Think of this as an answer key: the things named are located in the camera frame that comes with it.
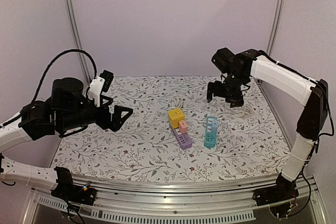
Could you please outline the yellow cube socket adapter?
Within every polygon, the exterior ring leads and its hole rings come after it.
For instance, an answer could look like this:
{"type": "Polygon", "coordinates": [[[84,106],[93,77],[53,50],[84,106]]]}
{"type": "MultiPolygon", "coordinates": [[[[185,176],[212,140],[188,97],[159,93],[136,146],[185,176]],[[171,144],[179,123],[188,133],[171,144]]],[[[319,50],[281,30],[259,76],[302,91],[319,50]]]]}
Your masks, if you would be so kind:
{"type": "Polygon", "coordinates": [[[168,111],[169,123],[173,129],[179,127],[179,121],[185,120],[185,115],[181,108],[176,108],[168,111]]]}

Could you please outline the pink plug adapter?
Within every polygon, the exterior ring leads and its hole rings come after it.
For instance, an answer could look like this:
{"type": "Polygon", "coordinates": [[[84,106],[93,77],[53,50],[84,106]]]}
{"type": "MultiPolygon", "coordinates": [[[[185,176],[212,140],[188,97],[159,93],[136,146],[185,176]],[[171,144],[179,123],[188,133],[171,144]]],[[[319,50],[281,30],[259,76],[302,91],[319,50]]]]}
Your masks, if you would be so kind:
{"type": "Polygon", "coordinates": [[[179,126],[178,129],[179,129],[180,133],[181,134],[186,134],[187,130],[188,130],[188,124],[187,124],[187,122],[185,120],[180,120],[178,124],[179,124],[178,125],[179,126]]]}

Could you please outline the teal power strip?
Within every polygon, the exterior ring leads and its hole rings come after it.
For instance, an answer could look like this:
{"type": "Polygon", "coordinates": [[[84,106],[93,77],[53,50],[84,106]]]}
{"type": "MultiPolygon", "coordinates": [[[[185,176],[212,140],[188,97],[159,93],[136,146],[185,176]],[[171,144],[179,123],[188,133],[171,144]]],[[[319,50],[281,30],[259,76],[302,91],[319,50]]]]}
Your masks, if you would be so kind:
{"type": "Polygon", "coordinates": [[[217,140],[217,133],[211,132],[211,123],[213,119],[217,119],[213,116],[208,116],[205,123],[205,137],[204,137],[204,146],[206,148],[214,148],[217,140]]]}

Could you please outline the purple power strip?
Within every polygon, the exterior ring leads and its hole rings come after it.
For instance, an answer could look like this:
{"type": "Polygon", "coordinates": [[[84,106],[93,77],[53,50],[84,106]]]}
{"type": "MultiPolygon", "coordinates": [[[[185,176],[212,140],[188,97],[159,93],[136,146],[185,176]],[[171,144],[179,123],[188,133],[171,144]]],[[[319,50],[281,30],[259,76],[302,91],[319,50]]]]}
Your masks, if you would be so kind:
{"type": "Polygon", "coordinates": [[[176,138],[181,149],[185,150],[192,147],[193,141],[187,133],[182,134],[179,129],[170,129],[172,130],[173,135],[176,138]]]}

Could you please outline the blue plug adapter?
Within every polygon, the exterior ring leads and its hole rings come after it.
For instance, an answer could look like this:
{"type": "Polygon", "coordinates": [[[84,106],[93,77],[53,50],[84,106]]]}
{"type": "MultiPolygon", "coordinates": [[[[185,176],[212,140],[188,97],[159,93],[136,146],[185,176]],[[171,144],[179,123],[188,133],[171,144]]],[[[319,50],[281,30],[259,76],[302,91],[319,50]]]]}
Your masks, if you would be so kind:
{"type": "Polygon", "coordinates": [[[218,121],[216,119],[213,119],[212,120],[212,123],[211,123],[211,132],[212,133],[217,133],[217,130],[218,130],[218,121]]]}

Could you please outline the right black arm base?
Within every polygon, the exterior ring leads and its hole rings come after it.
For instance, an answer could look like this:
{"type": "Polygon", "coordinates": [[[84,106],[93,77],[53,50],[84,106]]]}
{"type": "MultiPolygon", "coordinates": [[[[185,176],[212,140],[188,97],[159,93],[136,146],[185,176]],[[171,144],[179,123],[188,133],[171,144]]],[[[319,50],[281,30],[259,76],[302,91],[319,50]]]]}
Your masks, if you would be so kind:
{"type": "Polygon", "coordinates": [[[257,206],[273,204],[299,196],[296,181],[289,181],[279,173],[273,186],[256,189],[252,199],[257,206]]]}

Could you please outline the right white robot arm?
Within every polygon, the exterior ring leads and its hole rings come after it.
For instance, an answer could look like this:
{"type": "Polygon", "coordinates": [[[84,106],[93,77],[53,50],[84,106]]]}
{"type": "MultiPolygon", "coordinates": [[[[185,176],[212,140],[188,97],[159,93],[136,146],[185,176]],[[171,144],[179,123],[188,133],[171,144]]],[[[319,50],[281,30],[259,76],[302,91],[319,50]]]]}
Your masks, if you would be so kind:
{"type": "Polygon", "coordinates": [[[264,51],[248,49],[234,54],[228,48],[216,51],[212,63],[223,74],[223,81],[210,82],[207,101],[213,97],[224,98],[232,108],[244,104],[241,87],[247,86],[251,78],[266,82],[293,97],[303,107],[297,122],[295,143],[286,165],[278,176],[278,185],[271,190],[276,201],[291,194],[292,186],[313,152],[318,151],[322,128],[326,119],[331,120],[328,83],[314,80],[296,70],[271,59],[264,51]]]}

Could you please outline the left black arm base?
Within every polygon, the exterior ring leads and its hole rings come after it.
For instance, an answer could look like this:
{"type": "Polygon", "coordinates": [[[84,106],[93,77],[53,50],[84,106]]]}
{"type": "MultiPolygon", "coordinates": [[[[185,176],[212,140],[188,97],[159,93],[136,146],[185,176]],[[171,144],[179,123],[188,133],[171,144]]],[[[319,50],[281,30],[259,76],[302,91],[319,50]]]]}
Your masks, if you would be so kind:
{"type": "Polygon", "coordinates": [[[66,202],[76,202],[88,206],[93,206],[96,199],[97,190],[91,187],[92,181],[87,181],[84,185],[75,185],[71,172],[63,167],[54,168],[57,174],[55,189],[51,190],[53,197],[66,202]]]}

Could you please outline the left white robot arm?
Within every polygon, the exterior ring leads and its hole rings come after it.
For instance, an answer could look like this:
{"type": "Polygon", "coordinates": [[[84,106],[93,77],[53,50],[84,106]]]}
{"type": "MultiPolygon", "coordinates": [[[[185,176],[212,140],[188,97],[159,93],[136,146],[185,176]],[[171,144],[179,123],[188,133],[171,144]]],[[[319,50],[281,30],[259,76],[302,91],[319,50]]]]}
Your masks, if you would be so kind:
{"type": "MultiPolygon", "coordinates": [[[[53,81],[51,96],[41,101],[34,95],[11,119],[1,124],[1,151],[21,143],[58,134],[60,138],[82,132],[90,124],[113,132],[121,129],[133,109],[115,105],[104,95],[110,88],[113,73],[95,74],[87,88],[79,79],[65,77],[53,81]]],[[[71,172],[63,167],[42,168],[16,162],[1,156],[1,182],[14,186],[21,181],[28,185],[57,191],[67,200],[78,195],[71,172]]]]}

